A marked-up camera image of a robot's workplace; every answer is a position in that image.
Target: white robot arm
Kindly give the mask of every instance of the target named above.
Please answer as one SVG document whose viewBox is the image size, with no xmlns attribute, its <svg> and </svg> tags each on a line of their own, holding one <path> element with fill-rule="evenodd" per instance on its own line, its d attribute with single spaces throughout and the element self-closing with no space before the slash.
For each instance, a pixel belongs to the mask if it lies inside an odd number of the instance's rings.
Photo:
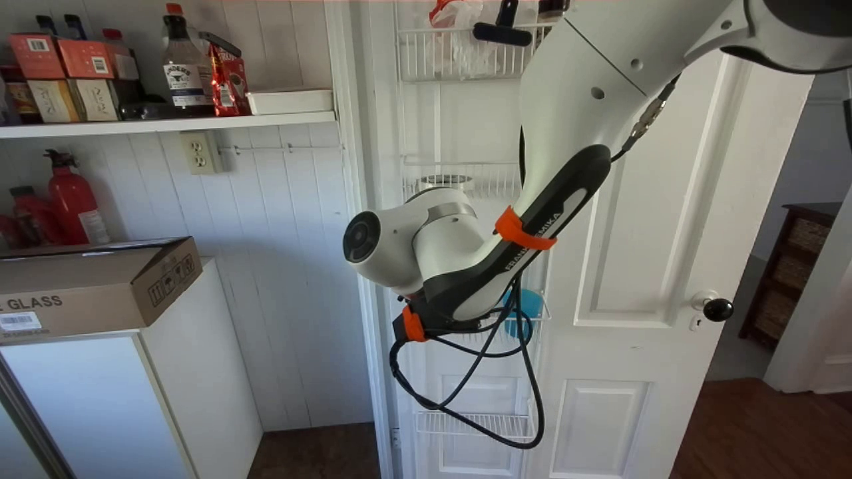
<svg viewBox="0 0 852 479">
<path fill-rule="evenodd" d="M 350 218 L 346 259 L 406 301 L 397 337 L 480 330 L 593 196 L 614 152 L 646 130 L 679 72 L 719 47 L 782 72 L 846 68 L 852 1 L 574 0 L 521 76 L 523 185 L 493 234 L 476 230 L 461 188 Z"/>
</svg>

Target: wooden floor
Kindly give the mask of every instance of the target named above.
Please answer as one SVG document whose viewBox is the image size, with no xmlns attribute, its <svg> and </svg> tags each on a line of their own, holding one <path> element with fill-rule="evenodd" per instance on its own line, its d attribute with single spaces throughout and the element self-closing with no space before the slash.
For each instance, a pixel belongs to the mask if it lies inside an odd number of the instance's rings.
<svg viewBox="0 0 852 479">
<path fill-rule="evenodd" d="M 373 422 L 264 434 L 249 479 L 377 479 Z"/>
<path fill-rule="evenodd" d="M 760 381 L 707 382 L 674 479 L 852 479 L 852 393 L 778 393 Z"/>
</svg>

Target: shelf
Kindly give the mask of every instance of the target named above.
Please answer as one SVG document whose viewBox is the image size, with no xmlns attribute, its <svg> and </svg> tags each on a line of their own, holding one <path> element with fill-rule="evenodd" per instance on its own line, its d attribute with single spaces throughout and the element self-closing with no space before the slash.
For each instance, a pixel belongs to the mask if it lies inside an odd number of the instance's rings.
<svg viewBox="0 0 852 479">
<path fill-rule="evenodd" d="M 0 140 L 10 137 L 74 137 L 74 134 L 141 134 L 176 130 L 231 130 L 333 122 L 333 110 L 264 113 L 264 116 L 191 116 L 191 118 L 139 118 L 139 122 L 72 122 L 72 125 L 10 125 L 0 126 Z"/>
</svg>

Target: door knob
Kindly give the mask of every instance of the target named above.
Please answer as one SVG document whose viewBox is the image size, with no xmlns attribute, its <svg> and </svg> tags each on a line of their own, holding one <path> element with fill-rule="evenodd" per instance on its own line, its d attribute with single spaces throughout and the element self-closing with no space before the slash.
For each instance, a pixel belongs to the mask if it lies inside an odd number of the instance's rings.
<svg viewBox="0 0 852 479">
<path fill-rule="evenodd" d="M 699 310 L 711 322 L 727 322 L 735 314 L 735 303 L 730 297 L 705 297 Z"/>
</svg>

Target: wall outlet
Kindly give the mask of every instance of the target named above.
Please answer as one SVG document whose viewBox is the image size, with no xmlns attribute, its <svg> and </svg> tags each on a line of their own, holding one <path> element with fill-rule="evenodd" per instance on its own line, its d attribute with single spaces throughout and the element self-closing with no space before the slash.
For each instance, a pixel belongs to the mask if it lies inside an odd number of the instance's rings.
<svg viewBox="0 0 852 479">
<path fill-rule="evenodd" d="M 185 165 L 193 176 L 216 176 L 217 173 L 217 152 L 209 133 L 180 133 Z"/>
</svg>

